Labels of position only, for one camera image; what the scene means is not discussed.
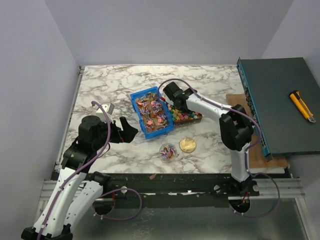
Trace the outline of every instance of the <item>blue plastic bin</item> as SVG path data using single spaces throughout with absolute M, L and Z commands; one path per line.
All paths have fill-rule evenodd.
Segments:
M 152 138 L 160 136 L 162 134 L 166 134 L 174 129 L 174 122 L 172 121 L 168 106 L 165 102 L 160 101 L 162 108 L 164 110 L 164 115 L 167 120 L 168 126 L 165 128 L 162 128 L 160 130 L 149 132 L 149 133 L 146 130 L 146 127 L 144 125 L 144 121 L 140 115 L 140 112 L 138 110 L 138 106 L 136 104 L 136 99 L 141 98 L 143 95 L 147 95 L 148 93 L 157 93 L 157 92 L 158 92 L 158 87 L 154 86 L 149 89 L 138 91 L 138 92 L 130 94 L 132 106 L 133 106 L 134 111 L 138 114 L 140 127 L 141 127 L 142 131 L 144 132 L 145 139 L 152 139 Z

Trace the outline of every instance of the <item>yellow utility knife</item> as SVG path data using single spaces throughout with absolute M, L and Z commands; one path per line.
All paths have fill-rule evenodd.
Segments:
M 299 111 L 302 113 L 305 119 L 308 119 L 310 123 L 316 122 L 315 118 L 313 117 L 313 114 L 311 113 L 305 102 L 301 99 L 298 90 L 290 92 L 289 97 L 296 105 L 296 107 L 299 109 Z

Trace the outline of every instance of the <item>white wall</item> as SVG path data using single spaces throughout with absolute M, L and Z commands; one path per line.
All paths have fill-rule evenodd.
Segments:
M 0 232 L 33 224 L 78 79 L 78 65 L 43 0 L 0 8 Z
M 295 0 L 263 54 L 263 58 L 291 57 L 304 57 L 320 84 L 319 0 Z M 295 156 L 289 162 L 294 175 L 301 177 L 306 204 L 320 236 L 320 155 Z
M 261 58 L 293 0 L 46 0 L 80 65 Z

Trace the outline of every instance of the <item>box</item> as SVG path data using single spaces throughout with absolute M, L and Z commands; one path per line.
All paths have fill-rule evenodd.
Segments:
M 146 127 L 144 125 L 144 121 L 142 119 L 142 116 L 141 116 L 141 114 L 138 110 L 138 106 L 136 104 L 136 99 L 141 98 L 142 96 L 147 95 L 148 93 L 157 93 L 157 92 L 158 92 L 158 87 L 154 86 L 154 87 L 148 88 L 146 90 L 142 90 L 142 91 L 138 91 L 138 92 L 130 94 L 132 106 L 133 106 L 134 111 L 138 114 L 139 124 L 140 124 L 141 130 L 144 133 L 145 139 L 152 139 L 152 138 L 160 136 L 162 134 L 166 134 L 174 129 L 174 122 L 172 121 L 171 114 L 169 112 L 167 104 L 164 101 L 160 100 L 160 103 L 161 103 L 162 108 L 164 110 L 164 115 L 165 115 L 168 126 L 165 128 L 162 128 L 160 130 L 157 130 L 154 132 L 149 132 L 149 133 L 146 130 Z

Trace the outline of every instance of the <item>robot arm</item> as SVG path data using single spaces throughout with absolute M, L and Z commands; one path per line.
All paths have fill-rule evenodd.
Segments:
M 120 117 L 123 130 L 117 127 L 116 121 L 112 121 L 111 118 L 112 106 L 113 104 L 102 105 L 102 108 L 107 112 L 108 120 L 111 122 L 109 142 L 132 142 L 138 130 L 130 126 L 125 117 Z M 91 175 L 81 194 L 73 201 L 78 187 L 89 172 L 90 164 L 71 178 L 65 187 L 61 189 L 62 183 L 74 172 L 90 162 L 97 155 L 97 151 L 106 143 L 108 126 L 105 123 L 107 121 L 105 115 L 101 113 L 101 110 L 97 110 L 97 116 L 90 115 L 81 120 L 78 128 L 78 137 L 63 154 L 62 169 L 53 193 L 33 227 L 24 229 L 21 235 L 22 239 L 72 240 L 72 230 L 85 212 L 103 192 L 108 192 L 111 189 L 110 177 L 95 172 Z M 45 221 L 48 212 L 50 212 L 50 215 L 48 220 Z
M 179 110 L 198 112 L 215 122 L 219 122 L 222 142 L 230 149 L 231 176 L 241 184 L 249 180 L 250 175 L 246 170 L 248 163 L 246 164 L 244 159 L 245 149 L 250 145 L 251 136 L 254 132 L 252 125 L 245 117 L 222 109 L 222 106 L 233 108 L 244 114 L 246 113 L 245 109 L 241 105 L 233 107 L 210 100 L 220 107 L 214 106 L 203 101 L 201 94 L 197 93 L 200 97 L 196 96 L 190 88 L 183 91 L 174 82 L 169 83 L 163 91 Z

